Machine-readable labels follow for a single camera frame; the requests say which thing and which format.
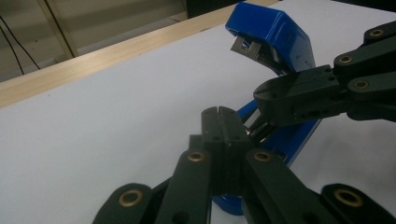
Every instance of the table surface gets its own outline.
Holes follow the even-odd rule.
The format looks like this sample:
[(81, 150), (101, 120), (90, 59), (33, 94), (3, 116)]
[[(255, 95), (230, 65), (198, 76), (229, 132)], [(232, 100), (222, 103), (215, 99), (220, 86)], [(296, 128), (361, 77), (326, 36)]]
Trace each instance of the table surface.
[[(272, 7), (308, 33), (317, 65), (358, 47), (365, 30), (396, 20), (394, 13), (324, 0)], [(1, 222), (89, 223), (116, 188), (154, 187), (169, 177), (189, 134), (200, 133), (201, 111), (237, 109), (274, 76), (229, 51), (233, 37), (225, 20), (216, 22), (174, 42), (148, 34), (148, 51), (136, 45), (142, 37), (3, 84), (1, 101), (3, 93), (12, 99), (0, 109)], [(125, 46), (137, 53), (122, 53)], [(315, 191), (345, 183), (395, 215), (395, 134), (396, 125), (383, 120), (325, 119), (291, 169)], [(214, 206), (212, 223), (225, 222), (246, 223)]]

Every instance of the wooden edge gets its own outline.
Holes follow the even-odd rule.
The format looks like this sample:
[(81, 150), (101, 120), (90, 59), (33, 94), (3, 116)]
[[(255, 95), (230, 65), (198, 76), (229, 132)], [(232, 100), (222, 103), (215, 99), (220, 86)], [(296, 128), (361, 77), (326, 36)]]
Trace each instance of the wooden edge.
[[(270, 6), (277, 0), (250, 0), (249, 3)], [(160, 30), (141, 35), (113, 46), (99, 49), (69, 61), (0, 83), (0, 107), (15, 104), (41, 92), (88, 76), (116, 63), (124, 62), (205, 29), (225, 23), (234, 6), (186, 20)]]

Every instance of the blue plastic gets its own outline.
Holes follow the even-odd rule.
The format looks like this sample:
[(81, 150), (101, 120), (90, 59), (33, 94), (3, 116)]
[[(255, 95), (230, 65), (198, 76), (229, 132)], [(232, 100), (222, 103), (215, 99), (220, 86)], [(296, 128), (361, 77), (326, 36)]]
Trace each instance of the blue plastic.
[[(227, 21), (226, 29), (233, 35), (268, 43), (294, 72), (315, 67), (308, 35), (283, 11), (239, 3)], [(238, 113), (243, 119), (256, 109), (257, 104), (253, 100), (239, 109)], [(285, 163), (290, 165), (318, 124), (319, 120), (314, 120), (283, 127), (273, 133), (262, 148), (284, 153)], [(232, 215), (243, 215), (241, 199), (238, 197), (214, 197), (213, 201)]]

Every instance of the white tabletop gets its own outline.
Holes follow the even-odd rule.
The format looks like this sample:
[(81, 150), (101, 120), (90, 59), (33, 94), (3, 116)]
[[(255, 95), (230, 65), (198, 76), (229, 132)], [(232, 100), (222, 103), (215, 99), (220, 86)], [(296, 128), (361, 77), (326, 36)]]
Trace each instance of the white tabletop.
[[(331, 1), (274, 7), (308, 33), (317, 65), (396, 20)], [(1, 223), (90, 223), (118, 187), (155, 187), (172, 175), (204, 109), (238, 109), (274, 76), (229, 51), (232, 43), (215, 27), (0, 109)], [(311, 189), (345, 183), (396, 215), (395, 134), (386, 121), (325, 119), (291, 168)], [(214, 210), (212, 223), (246, 223)]]

